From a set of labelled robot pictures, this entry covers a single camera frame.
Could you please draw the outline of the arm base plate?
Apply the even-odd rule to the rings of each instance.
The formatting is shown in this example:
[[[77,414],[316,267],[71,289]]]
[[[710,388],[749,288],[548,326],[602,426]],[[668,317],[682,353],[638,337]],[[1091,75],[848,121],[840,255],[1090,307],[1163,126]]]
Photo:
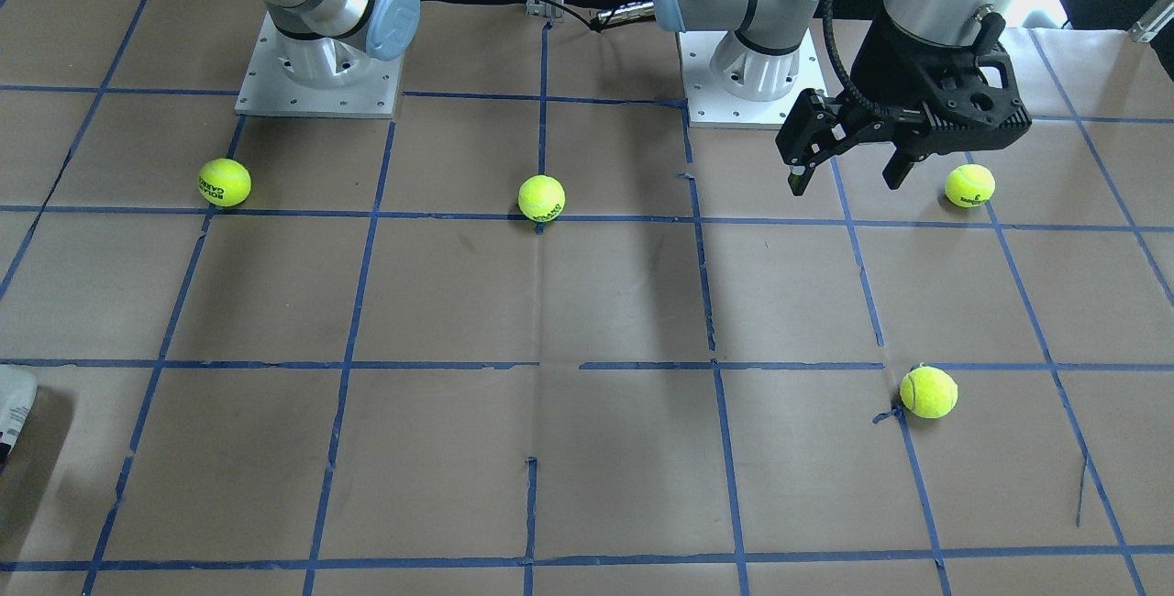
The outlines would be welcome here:
[[[780,56],[718,31],[679,33],[679,53],[693,127],[780,129],[801,92],[826,90],[810,31]]]
[[[234,108],[265,118],[393,120],[404,61],[375,60],[330,38],[289,38],[266,15]]]

